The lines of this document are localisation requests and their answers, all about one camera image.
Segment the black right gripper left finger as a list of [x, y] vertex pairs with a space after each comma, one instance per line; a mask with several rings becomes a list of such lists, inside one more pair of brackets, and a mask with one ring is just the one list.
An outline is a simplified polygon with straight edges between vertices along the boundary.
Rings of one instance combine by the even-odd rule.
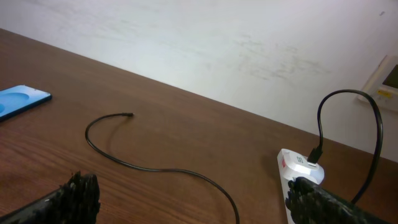
[[1, 224], [95, 224], [101, 204], [94, 174], [73, 174], [59, 189], [1, 217]]

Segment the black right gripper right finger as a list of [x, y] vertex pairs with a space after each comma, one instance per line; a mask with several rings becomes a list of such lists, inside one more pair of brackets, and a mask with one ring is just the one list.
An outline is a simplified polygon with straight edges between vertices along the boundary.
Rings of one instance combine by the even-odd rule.
[[285, 205], [296, 224], [388, 224], [304, 177], [287, 184]]

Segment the blue screen smartphone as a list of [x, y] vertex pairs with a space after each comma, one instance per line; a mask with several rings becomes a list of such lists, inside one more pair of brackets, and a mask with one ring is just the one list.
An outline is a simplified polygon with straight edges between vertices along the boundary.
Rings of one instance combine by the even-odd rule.
[[26, 85], [1, 90], [1, 121], [19, 115], [51, 99], [50, 93]]

